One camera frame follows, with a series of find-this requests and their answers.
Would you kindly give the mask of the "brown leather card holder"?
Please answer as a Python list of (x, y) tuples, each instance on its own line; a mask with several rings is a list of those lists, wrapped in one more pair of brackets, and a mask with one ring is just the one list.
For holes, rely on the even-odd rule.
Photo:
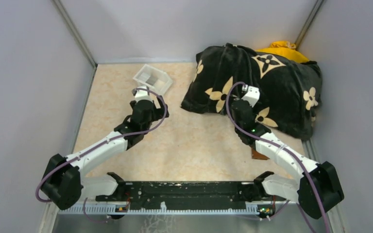
[(269, 158), (267, 156), (257, 152), (254, 149), (252, 149), (252, 159), (255, 159), (255, 160), (269, 160)]

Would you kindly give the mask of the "white translucent plastic card box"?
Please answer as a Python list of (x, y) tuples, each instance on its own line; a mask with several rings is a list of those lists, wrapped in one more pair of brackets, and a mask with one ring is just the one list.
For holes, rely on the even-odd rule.
[(147, 86), (152, 91), (163, 96), (173, 84), (173, 79), (164, 71), (144, 64), (133, 80), (138, 86)]

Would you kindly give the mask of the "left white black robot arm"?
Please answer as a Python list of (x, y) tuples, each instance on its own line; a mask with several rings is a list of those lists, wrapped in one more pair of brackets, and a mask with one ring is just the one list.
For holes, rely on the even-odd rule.
[(122, 200), (126, 187), (119, 183), (115, 173), (99, 177), (87, 177), (87, 174), (142, 141), (146, 134), (156, 129), (152, 126), (153, 122), (162, 124), (169, 117), (168, 106), (162, 96), (158, 96), (157, 100), (159, 108), (152, 100), (132, 101), (132, 114), (99, 142), (65, 157), (60, 154), (52, 156), (35, 191), (36, 198), (41, 202), (53, 202), (61, 210), (97, 196)]

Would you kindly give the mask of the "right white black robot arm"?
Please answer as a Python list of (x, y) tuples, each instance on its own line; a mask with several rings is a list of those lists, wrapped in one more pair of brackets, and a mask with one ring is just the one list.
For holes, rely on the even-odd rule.
[(267, 171), (255, 178), (254, 194), (260, 200), (279, 196), (300, 205), (313, 219), (322, 217), (344, 200), (344, 192), (335, 167), (320, 164), (283, 143), (266, 126), (255, 121), (248, 101), (234, 100), (228, 107), (241, 141), (273, 160), (291, 175), (285, 178)]

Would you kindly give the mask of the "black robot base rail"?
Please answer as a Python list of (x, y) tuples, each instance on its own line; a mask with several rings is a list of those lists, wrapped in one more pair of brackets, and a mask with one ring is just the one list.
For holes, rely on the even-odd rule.
[(122, 201), (130, 210), (158, 210), (164, 203), (168, 210), (244, 210), (246, 203), (274, 200), (280, 197), (260, 194), (253, 182), (176, 182), (124, 181), (114, 172), (109, 176), (118, 182), (111, 195), (95, 197), (98, 202)]

